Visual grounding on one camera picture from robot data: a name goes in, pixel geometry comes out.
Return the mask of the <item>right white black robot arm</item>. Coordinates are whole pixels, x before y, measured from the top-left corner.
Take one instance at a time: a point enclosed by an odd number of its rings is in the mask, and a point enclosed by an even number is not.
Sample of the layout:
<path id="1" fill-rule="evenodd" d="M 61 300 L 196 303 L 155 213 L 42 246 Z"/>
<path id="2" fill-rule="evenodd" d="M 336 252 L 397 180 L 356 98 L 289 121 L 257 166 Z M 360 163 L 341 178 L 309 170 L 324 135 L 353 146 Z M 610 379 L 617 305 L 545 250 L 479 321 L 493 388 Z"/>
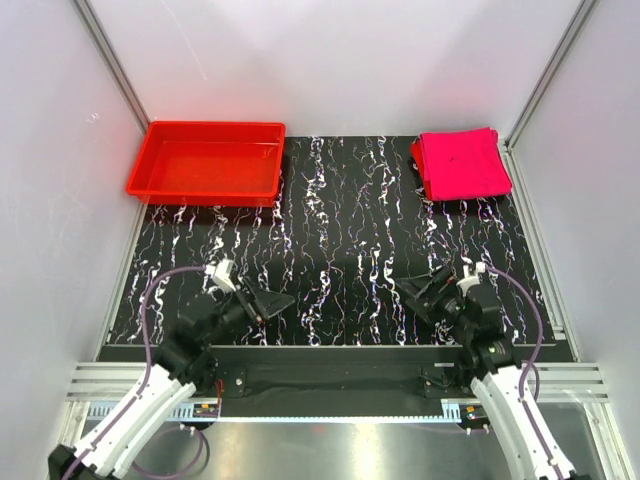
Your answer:
<path id="1" fill-rule="evenodd" d="M 463 275 L 442 266 L 430 273 L 401 278 L 396 284 L 405 304 L 426 323 L 445 322 L 461 352 L 452 377 L 470 391 L 486 413 L 513 479 L 578 479 L 573 463 L 559 447 L 536 403 L 540 374 L 535 366 L 543 327 L 530 357 L 523 360 L 504 332 L 500 302 L 482 283 L 487 273 L 510 282 L 529 302 L 537 323 L 541 315 L 526 289 L 511 275 L 478 262 Z"/>

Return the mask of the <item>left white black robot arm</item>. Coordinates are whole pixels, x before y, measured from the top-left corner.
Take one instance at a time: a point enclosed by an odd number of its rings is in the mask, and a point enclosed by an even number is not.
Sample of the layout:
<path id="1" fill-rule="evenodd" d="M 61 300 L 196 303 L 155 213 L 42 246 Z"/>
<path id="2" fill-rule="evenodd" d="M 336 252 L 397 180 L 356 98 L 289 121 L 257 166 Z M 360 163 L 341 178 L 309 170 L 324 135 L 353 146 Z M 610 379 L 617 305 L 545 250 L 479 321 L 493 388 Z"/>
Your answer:
<path id="1" fill-rule="evenodd" d="M 88 434 L 49 454 L 51 479 L 122 479 L 171 413 L 197 393 L 215 387 L 213 347 L 234 330 L 260 327 L 295 303 L 249 280 L 234 284 L 229 299 L 207 316 L 180 317 L 155 348 L 152 361 L 129 391 Z"/>

